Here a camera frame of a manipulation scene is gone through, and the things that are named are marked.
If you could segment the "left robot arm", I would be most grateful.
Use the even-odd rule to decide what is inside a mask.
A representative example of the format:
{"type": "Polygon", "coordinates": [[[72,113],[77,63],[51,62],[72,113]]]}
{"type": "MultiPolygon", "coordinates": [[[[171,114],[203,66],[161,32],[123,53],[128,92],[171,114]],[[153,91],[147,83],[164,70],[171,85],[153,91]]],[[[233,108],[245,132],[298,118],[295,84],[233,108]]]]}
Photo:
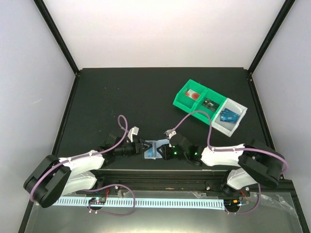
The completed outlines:
{"type": "Polygon", "coordinates": [[[111,133],[98,148],[73,157],[46,156],[31,175],[23,188],[29,193],[30,200],[41,207],[52,206],[66,194],[90,190],[101,193],[104,181],[93,174],[114,162],[117,156],[143,154],[152,148],[152,144],[137,136],[136,133],[121,136],[111,133]]]}

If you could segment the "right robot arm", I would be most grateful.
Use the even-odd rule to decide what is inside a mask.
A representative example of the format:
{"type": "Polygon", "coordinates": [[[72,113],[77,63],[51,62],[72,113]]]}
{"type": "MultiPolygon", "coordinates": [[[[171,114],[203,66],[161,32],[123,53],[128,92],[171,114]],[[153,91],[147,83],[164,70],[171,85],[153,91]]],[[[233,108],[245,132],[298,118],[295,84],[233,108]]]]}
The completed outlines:
{"type": "Polygon", "coordinates": [[[248,144],[229,147],[203,147],[176,134],[170,137],[167,144],[158,146],[156,151],[165,160],[177,158],[194,166],[224,166],[227,173],[212,192],[225,196],[234,196],[254,184],[275,188],[288,167],[281,154],[255,139],[248,144]]]}

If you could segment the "blue credit card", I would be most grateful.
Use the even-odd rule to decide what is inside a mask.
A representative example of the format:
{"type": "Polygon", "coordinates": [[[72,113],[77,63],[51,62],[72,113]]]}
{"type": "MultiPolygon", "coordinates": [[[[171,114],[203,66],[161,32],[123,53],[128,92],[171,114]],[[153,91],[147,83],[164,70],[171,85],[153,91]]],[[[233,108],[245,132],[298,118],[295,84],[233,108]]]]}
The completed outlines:
{"type": "Polygon", "coordinates": [[[221,114],[225,114],[225,115],[233,115],[233,116],[239,116],[239,114],[227,109],[227,108],[224,108],[222,111],[221,111],[221,114]]]}

